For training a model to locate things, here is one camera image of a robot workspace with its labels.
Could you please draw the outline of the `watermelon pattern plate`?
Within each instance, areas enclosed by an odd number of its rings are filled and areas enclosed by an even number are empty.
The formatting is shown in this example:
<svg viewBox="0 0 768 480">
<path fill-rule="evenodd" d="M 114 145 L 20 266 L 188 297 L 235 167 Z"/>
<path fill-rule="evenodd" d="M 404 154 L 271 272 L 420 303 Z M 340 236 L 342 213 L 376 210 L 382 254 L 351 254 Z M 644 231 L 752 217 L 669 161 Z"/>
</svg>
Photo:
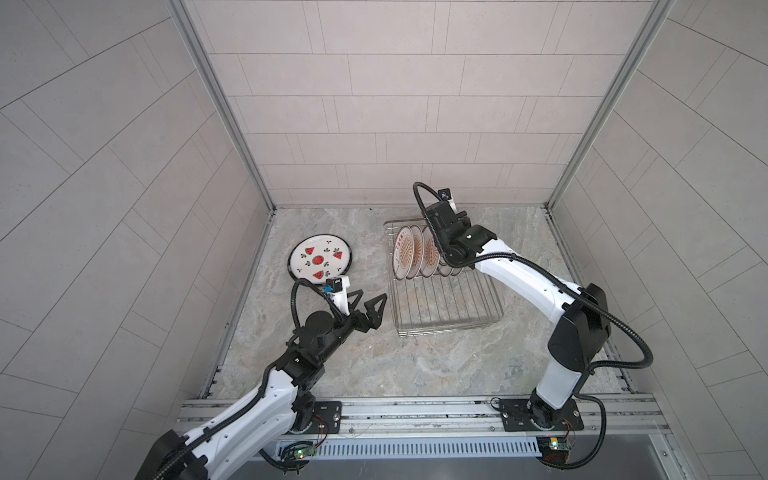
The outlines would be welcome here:
<svg viewBox="0 0 768 480">
<path fill-rule="evenodd" d="M 318 234 L 299 242 L 291 251 L 287 269 L 294 279 L 306 279 L 315 285 L 329 278 L 346 275 L 352 263 L 352 250 L 343 238 Z"/>
</svg>

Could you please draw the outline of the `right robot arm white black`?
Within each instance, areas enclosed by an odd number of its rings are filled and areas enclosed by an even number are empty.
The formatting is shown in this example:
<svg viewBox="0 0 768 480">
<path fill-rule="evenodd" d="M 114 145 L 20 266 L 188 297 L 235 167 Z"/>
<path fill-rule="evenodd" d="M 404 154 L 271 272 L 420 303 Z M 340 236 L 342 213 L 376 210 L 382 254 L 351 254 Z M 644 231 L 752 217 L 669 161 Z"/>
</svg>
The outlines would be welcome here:
<svg viewBox="0 0 768 480">
<path fill-rule="evenodd" d="M 443 260 L 451 267 L 471 268 L 490 276 L 539 309 L 554 325 L 548 340 L 549 363 L 533 390 L 527 410 L 531 423 L 551 430 L 566 404 L 599 368 L 644 369 L 652 365 L 650 347 L 629 325 L 611 314 L 603 290 L 595 284 L 580 287 L 566 282 L 519 255 L 495 233 L 473 225 L 450 200 L 419 209 Z M 617 327 L 639 348 L 636 361 L 596 361 Z"/>
</svg>

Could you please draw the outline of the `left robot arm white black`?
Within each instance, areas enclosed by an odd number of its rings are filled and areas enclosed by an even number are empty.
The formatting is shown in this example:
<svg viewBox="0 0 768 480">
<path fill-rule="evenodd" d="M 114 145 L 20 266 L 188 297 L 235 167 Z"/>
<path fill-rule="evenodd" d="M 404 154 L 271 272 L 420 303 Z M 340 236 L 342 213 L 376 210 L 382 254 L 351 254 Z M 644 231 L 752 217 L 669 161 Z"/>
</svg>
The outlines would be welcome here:
<svg viewBox="0 0 768 480">
<path fill-rule="evenodd" d="M 381 326 L 387 295 L 357 309 L 361 290 L 327 293 L 312 286 L 327 304 L 305 321 L 298 319 L 297 291 L 291 291 L 294 330 L 286 351 L 265 368 L 258 387 L 213 419 L 179 435 L 170 430 L 150 448 L 138 479 L 227 479 L 258 451 L 310 422 L 315 397 L 311 388 L 324 373 L 327 359 L 354 331 Z"/>
</svg>

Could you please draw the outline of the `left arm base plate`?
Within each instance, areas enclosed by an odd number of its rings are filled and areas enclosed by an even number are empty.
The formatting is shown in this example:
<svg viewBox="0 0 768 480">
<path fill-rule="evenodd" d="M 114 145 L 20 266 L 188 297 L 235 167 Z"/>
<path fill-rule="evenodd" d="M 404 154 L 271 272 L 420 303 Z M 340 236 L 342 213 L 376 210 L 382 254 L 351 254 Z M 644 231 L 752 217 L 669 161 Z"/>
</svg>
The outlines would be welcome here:
<svg viewBox="0 0 768 480">
<path fill-rule="evenodd" d="M 294 423 L 289 429 L 290 434 L 338 434 L 342 414 L 341 401 L 315 401 L 296 409 Z"/>
</svg>

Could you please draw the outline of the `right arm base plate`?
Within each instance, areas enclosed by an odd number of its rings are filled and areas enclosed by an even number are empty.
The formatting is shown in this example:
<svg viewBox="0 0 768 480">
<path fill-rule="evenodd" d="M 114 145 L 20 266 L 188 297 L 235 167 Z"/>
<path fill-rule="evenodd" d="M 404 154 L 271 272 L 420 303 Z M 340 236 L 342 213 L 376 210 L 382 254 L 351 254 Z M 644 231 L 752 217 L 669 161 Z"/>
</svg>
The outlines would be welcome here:
<svg viewBox="0 0 768 480">
<path fill-rule="evenodd" d="M 578 405 L 570 398 L 562 408 L 554 409 L 543 400 L 530 398 L 498 399 L 491 402 L 501 415 L 506 432 L 545 432 L 584 429 Z"/>
</svg>

